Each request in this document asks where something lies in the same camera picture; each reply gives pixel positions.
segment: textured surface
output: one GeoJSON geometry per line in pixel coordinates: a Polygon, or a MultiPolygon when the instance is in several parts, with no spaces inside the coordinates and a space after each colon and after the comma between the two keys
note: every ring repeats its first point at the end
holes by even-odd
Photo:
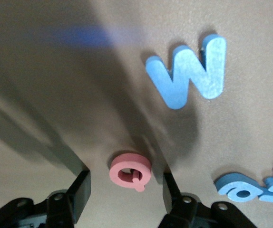
{"type": "MultiPolygon", "coordinates": [[[[273,1],[0,0],[0,206],[68,188],[74,152],[92,178],[78,228],[157,227],[166,163],[205,205],[228,200],[213,184],[226,172],[263,184],[273,175],[273,1]],[[212,32],[227,41],[224,92],[206,100],[191,85],[184,108],[169,109],[146,59],[171,68],[174,48],[199,56],[212,32]],[[151,160],[144,192],[110,180],[121,150],[151,160]]],[[[273,227],[273,204],[235,205],[273,227]]]]}

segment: pink object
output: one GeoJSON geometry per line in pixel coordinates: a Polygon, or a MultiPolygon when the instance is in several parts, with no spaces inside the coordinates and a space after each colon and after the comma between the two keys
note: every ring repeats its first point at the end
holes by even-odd
{"type": "Polygon", "coordinates": [[[110,179],[117,185],[136,189],[141,192],[151,178],[151,163],[142,155],[124,153],[117,156],[111,163],[110,179]],[[125,173],[122,169],[132,169],[132,174],[125,173]]]}

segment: blue letter w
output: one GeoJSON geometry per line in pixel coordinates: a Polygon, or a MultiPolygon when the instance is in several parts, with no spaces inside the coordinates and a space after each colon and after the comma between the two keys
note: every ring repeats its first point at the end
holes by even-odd
{"type": "Polygon", "coordinates": [[[187,102],[189,79],[206,99],[218,97],[223,91],[226,40],[207,36],[202,43],[203,65],[188,46],[173,52],[173,69],[168,71],[158,56],[146,61],[146,71],[171,109],[182,108],[187,102]]]}

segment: gray surface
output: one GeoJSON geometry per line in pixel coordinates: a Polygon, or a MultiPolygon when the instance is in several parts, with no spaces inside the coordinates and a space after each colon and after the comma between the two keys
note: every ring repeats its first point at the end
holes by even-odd
{"type": "MultiPolygon", "coordinates": [[[[205,205],[228,200],[213,185],[225,172],[259,183],[273,175],[273,1],[0,1],[0,207],[68,188],[82,165],[74,153],[92,171],[78,228],[156,227],[166,163],[205,205]],[[43,39],[89,25],[105,29],[111,47],[43,39]],[[170,67],[175,47],[198,53],[211,32],[227,39],[224,92],[205,100],[191,85],[188,104],[168,109],[144,61],[158,54],[170,67]],[[121,150],[153,162],[145,192],[109,180],[121,150]]],[[[273,227],[273,204],[236,205],[258,227],[273,227]]]]}

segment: blue ampersand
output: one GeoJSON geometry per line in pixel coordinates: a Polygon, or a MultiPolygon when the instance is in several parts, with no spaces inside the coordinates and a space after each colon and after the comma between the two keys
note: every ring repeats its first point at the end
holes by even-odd
{"type": "Polygon", "coordinates": [[[206,99],[216,98],[222,93],[226,40],[211,34],[203,40],[201,50],[203,65],[185,45],[174,50],[173,69],[170,71],[158,56],[146,61],[146,71],[169,108],[180,109],[186,104],[189,80],[206,99]]]}
{"type": "Polygon", "coordinates": [[[247,202],[257,196],[259,200],[273,203],[273,177],[264,180],[267,188],[257,181],[240,173],[230,173],[215,182],[218,193],[227,194],[228,198],[236,202],[247,202]]]}

